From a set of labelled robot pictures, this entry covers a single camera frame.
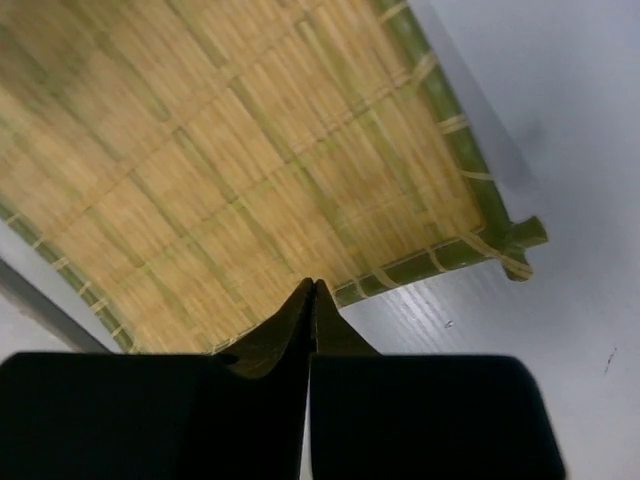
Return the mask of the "woven bamboo mat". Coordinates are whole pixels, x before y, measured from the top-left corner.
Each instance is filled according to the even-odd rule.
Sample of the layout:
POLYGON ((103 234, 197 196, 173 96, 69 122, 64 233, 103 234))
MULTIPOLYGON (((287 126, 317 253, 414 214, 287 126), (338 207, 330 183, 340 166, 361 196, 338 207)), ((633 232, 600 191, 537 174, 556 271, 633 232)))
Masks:
POLYGON ((125 352, 214 352, 304 278, 339 306, 531 274, 405 1, 5 1, 1 219, 125 352))

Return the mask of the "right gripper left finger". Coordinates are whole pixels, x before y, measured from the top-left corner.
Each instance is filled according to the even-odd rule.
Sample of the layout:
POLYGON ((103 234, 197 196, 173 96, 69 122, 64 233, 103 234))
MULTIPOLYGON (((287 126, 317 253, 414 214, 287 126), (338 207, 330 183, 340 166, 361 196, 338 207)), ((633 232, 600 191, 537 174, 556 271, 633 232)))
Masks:
POLYGON ((1 366, 5 479, 295 479, 314 283, 215 355, 20 352, 1 366))

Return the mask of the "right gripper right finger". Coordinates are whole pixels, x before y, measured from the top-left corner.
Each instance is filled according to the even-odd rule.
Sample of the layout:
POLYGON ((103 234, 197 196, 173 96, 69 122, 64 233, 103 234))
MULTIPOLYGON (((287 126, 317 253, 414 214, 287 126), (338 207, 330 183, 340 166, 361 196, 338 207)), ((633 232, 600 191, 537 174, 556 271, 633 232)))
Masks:
POLYGON ((539 386, 504 355, 383 355, 315 285, 316 479, 563 479, 539 386))

